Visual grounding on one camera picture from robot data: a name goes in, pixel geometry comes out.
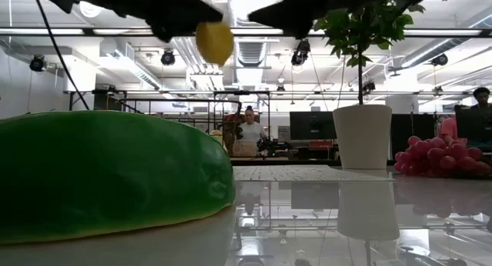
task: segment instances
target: pink shirt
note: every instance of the pink shirt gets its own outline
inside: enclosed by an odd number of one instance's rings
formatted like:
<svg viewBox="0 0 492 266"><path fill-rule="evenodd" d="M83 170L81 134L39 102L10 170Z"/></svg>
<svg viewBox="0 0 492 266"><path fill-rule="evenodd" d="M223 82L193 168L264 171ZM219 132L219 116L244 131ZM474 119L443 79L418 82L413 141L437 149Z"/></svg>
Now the pink shirt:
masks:
<svg viewBox="0 0 492 266"><path fill-rule="evenodd" d="M444 140L446 135L450 135L453 140L459 140L464 144L467 143L466 138L458 138L458 128L455 117L444 119L443 123L440 125L439 138Z"/></svg>

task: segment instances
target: potted plant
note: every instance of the potted plant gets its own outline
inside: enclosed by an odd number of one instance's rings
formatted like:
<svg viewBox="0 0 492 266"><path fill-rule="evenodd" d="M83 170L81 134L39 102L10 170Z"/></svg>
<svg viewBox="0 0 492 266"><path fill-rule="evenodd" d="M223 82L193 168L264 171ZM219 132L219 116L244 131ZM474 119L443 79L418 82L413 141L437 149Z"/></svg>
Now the potted plant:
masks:
<svg viewBox="0 0 492 266"><path fill-rule="evenodd" d="M316 21L314 30L323 30L332 55L349 56L347 66L358 67L358 106L334 111L337 141L344 168L386 168L390 137L391 108L363 105L362 69L371 60L364 52L371 45L388 50L391 42L405 39L406 25L414 23L410 12L424 12L421 5L396 0L370 2L355 10L329 11Z"/></svg>

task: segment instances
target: watermelon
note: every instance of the watermelon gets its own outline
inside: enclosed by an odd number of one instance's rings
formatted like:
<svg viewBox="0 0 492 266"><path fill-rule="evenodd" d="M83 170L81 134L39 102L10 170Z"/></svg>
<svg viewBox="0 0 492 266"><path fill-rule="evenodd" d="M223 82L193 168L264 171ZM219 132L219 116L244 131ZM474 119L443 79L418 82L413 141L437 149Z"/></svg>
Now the watermelon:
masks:
<svg viewBox="0 0 492 266"><path fill-rule="evenodd" d="M230 159L196 128L71 111L0 121L0 244L57 241L211 216L234 203Z"/></svg>

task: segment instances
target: ceiling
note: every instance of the ceiling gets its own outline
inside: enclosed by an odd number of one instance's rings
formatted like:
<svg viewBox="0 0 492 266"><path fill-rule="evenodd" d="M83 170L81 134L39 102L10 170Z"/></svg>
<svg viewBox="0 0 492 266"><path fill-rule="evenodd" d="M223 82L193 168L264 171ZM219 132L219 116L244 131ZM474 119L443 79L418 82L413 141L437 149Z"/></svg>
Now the ceiling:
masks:
<svg viewBox="0 0 492 266"><path fill-rule="evenodd" d="M230 8L227 0L205 0L221 10L225 17L224 20L236 25L234 21L235 11L251 11L251 5L241 8ZM102 10L94 18L85 17L78 7L75 7L71 14L67 15L51 2L43 0L42 4L47 12L48 20L52 27L97 27L97 28L124 28L124 27L145 27L143 20L137 18L119 18L114 12ZM422 5L427 9L424 14L414 13L414 25L412 28L466 28L464 22L484 9L492 11L492 0L425 0ZM0 0L0 26L2 27L42 27L42 18L38 13L38 8L34 0ZM141 89L140 81L127 69L106 63L105 58L100 57L99 46L103 38L63 38L57 37L60 46L67 46L80 52L87 58L99 64L104 73L99 73L98 83L112 83L119 88ZM135 50L135 61L159 79L163 88L184 89L186 88L186 77L188 65L179 54L174 51L176 62L172 66L163 66L160 62L161 56L166 48L173 48L173 44L166 44L156 38L116 38L118 44L128 43ZM285 89L295 91L319 90L319 85L324 90L339 91L341 86L344 90L349 90L357 86L357 69L345 68L343 57L341 59L330 56L331 48L324 47L326 39L310 38L311 55L303 64L300 72L293 72L290 64L293 49L297 43L293 38L268 38L265 44L266 59L262 71L261 80L256 78L255 88L258 90L275 90L278 85L278 78L284 78ZM377 47L371 47L365 55L373 60L364 69L364 79L371 79L377 85L377 90L385 90L384 82L391 78L387 67L398 63L406 55L415 52L422 46L432 42L432 38L408 38L402 42L394 43L390 51L383 51ZM12 37L12 45L20 46L17 49L24 49L23 55L36 55L29 53L33 46L51 46L49 38L27 38ZM411 74L417 76L417 90L430 91L435 85L466 77L471 72L480 70L490 65L490 46L489 39L472 39L462 45L453 48L445 54L449 62L444 67L431 65L418 65L411 69ZM241 86L237 71L237 60L232 57L221 69L224 77L223 84ZM458 82L454 87L445 88L448 91L463 91L476 85L492 85L492 72L484 71L476 78L469 78L463 82Z"/></svg>

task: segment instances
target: wall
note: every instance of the wall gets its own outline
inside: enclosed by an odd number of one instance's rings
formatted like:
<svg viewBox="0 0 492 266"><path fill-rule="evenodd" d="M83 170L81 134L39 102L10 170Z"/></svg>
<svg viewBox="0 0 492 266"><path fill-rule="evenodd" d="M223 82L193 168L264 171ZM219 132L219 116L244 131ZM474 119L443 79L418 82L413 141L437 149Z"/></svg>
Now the wall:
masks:
<svg viewBox="0 0 492 266"><path fill-rule="evenodd" d="M0 48L0 119L50 110L68 110L63 78L34 73Z"/></svg>

